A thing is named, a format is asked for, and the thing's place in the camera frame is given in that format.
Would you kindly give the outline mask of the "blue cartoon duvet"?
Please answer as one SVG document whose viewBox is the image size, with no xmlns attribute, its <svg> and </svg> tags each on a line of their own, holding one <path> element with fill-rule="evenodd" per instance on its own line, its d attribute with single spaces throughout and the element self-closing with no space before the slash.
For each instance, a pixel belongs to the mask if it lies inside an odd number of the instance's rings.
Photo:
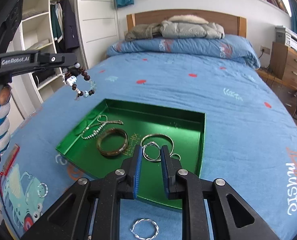
<svg viewBox="0 0 297 240">
<path fill-rule="evenodd" d="M 257 74 L 248 40 L 154 38 L 120 41 L 90 69 L 96 91 L 78 98 L 63 86 L 12 134 L 19 152 L 0 171 L 8 230 L 21 237 L 80 177 L 56 146 L 104 99 L 206 114 L 200 177 L 222 178 L 280 239 L 297 234 L 297 125 Z"/>
</svg>

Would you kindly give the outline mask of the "olive green jacket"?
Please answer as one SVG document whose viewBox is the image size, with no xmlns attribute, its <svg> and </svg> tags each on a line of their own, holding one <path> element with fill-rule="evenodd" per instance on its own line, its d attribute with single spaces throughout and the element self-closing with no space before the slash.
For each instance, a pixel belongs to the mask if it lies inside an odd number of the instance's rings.
<svg viewBox="0 0 297 240">
<path fill-rule="evenodd" d="M 160 28 L 160 23 L 136 25 L 125 35 L 125 41 L 153 39 L 161 36 Z"/>
</svg>

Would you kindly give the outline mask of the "thin silver bangle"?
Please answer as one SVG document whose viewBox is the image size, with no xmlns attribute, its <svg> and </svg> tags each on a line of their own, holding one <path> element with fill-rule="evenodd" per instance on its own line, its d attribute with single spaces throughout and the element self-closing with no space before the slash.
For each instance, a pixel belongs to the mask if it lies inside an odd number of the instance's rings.
<svg viewBox="0 0 297 240">
<path fill-rule="evenodd" d="M 140 145 L 144 146 L 147 142 L 149 141 L 153 141 L 155 142 L 159 147 L 161 147 L 161 142 L 167 142 L 169 143 L 169 145 L 171 146 L 170 149 L 170 155 L 172 155 L 174 153 L 174 141 L 172 140 L 172 138 L 170 136 L 168 136 L 167 134 L 163 134 L 163 133 L 153 133 L 153 134 L 148 134 L 145 135 L 141 141 L 140 141 Z"/>
</svg>

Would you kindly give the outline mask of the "white open wardrobe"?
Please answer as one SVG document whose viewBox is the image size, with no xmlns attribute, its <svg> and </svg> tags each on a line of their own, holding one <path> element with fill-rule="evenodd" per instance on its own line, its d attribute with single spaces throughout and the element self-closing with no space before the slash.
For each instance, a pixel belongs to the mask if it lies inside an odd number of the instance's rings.
<svg viewBox="0 0 297 240">
<path fill-rule="evenodd" d="M 23 0 L 22 20 L 12 42 L 15 50 L 75 53 L 79 67 L 66 82 L 77 96 L 96 91 L 91 67 L 104 59 L 119 38 L 114 0 Z"/>
</svg>

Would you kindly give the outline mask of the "dark hanging coat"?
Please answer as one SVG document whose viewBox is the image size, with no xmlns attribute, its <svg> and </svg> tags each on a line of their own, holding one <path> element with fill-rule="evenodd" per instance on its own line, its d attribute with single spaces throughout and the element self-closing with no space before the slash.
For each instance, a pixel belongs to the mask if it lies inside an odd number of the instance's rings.
<svg viewBox="0 0 297 240">
<path fill-rule="evenodd" d="M 53 39 L 57 53 L 71 53 L 80 47 L 75 14 L 69 0 L 50 4 Z"/>
</svg>

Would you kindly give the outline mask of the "twisted silver bangle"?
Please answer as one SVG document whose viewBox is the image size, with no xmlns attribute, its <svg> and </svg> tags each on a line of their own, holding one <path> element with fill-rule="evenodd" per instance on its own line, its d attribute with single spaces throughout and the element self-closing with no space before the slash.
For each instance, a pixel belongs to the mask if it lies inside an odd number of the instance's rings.
<svg viewBox="0 0 297 240">
<path fill-rule="evenodd" d="M 159 225 L 154 220 L 141 218 L 133 223 L 130 231 L 136 239 L 152 240 L 159 235 Z"/>
</svg>

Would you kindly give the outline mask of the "white printer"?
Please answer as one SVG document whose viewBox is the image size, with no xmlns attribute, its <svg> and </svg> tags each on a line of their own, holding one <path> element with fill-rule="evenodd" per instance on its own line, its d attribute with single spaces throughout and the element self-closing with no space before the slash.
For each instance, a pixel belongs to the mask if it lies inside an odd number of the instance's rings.
<svg viewBox="0 0 297 240">
<path fill-rule="evenodd" d="M 297 34 L 283 25 L 276 26 L 275 30 L 276 42 L 288 46 L 297 52 Z"/>
</svg>

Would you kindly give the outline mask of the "wooden headboard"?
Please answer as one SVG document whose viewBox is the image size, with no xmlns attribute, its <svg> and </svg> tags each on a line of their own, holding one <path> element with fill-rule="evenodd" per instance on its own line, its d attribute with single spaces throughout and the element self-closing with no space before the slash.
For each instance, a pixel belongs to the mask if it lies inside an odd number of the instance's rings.
<svg viewBox="0 0 297 240">
<path fill-rule="evenodd" d="M 217 23 L 225 34 L 247 37 L 247 19 L 215 11 L 195 9 L 165 9 L 128 14 L 127 29 L 138 24 L 161 23 L 162 21 L 184 22 L 194 24 Z"/>
</svg>

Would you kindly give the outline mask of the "dark brown wooden bangle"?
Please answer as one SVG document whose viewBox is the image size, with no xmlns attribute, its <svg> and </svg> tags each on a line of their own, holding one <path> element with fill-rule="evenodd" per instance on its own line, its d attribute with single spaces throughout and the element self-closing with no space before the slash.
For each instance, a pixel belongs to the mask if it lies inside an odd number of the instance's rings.
<svg viewBox="0 0 297 240">
<path fill-rule="evenodd" d="M 128 148 L 128 134 L 121 128 L 110 128 L 96 141 L 97 150 L 106 157 L 120 155 Z"/>
</svg>

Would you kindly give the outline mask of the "grey puffer jacket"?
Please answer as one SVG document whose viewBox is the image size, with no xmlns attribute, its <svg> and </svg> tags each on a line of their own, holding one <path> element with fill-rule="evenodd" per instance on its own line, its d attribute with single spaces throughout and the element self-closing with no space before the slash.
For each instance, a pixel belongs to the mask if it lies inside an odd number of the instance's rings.
<svg viewBox="0 0 297 240">
<path fill-rule="evenodd" d="M 161 22 L 161 35 L 164 38 L 207 38 L 221 39 L 225 37 L 223 26 L 208 22 L 195 15 L 175 15 Z"/>
</svg>

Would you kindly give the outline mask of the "green metal tray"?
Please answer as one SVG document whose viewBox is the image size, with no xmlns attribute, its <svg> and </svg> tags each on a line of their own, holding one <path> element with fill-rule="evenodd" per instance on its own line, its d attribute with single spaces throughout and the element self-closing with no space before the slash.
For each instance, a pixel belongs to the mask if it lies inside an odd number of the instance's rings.
<svg viewBox="0 0 297 240">
<path fill-rule="evenodd" d="M 85 139 L 104 120 L 123 122 L 123 125 L 108 124 L 102 129 L 105 132 L 120 128 L 127 133 L 128 147 L 118 156 L 103 156 L 97 149 L 97 138 Z M 103 178 L 131 157 L 136 145 L 153 141 L 158 146 L 166 145 L 183 168 L 200 175 L 205 132 L 205 113 L 104 99 L 78 122 L 56 150 L 87 175 Z"/>
</svg>

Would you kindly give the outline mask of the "wooden drawer dresser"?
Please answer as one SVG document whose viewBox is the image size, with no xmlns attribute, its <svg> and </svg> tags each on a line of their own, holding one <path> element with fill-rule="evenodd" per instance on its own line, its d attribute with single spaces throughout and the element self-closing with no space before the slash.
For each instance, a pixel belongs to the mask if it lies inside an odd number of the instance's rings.
<svg viewBox="0 0 297 240">
<path fill-rule="evenodd" d="M 273 42 L 270 64 L 257 70 L 259 76 L 271 87 L 297 90 L 297 52 L 281 43 Z"/>
</svg>

